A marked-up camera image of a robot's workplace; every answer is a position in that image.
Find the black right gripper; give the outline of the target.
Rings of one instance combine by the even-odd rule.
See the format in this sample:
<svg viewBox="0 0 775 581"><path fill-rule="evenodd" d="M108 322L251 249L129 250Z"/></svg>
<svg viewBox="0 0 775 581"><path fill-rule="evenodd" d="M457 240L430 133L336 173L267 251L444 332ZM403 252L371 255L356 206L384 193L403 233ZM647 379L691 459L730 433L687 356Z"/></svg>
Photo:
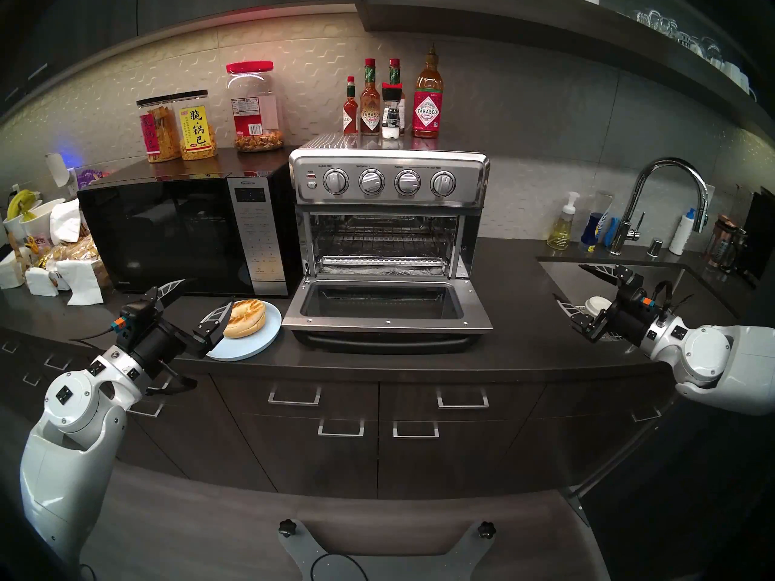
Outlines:
<svg viewBox="0 0 775 581"><path fill-rule="evenodd" d="M633 346L641 345L652 324L660 317L660 307L642 288L642 277L623 265L580 264L580 269L617 287L612 304L592 315L586 307L577 307L559 295L554 299L570 318L571 326L592 343L606 332L614 333Z"/></svg>

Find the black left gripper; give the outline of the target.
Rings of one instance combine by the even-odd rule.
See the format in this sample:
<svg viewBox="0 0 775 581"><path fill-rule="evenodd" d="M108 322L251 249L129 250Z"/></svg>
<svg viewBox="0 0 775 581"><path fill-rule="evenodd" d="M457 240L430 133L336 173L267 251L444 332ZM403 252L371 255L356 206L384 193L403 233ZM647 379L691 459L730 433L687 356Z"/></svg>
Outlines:
<svg viewBox="0 0 775 581"><path fill-rule="evenodd" d="M207 314L194 328L194 336L167 321L163 312L185 293L188 280L170 281L149 289L149 301L125 304L117 318L117 347L149 377L182 353L207 356L224 337L235 301L233 298Z"/></svg>

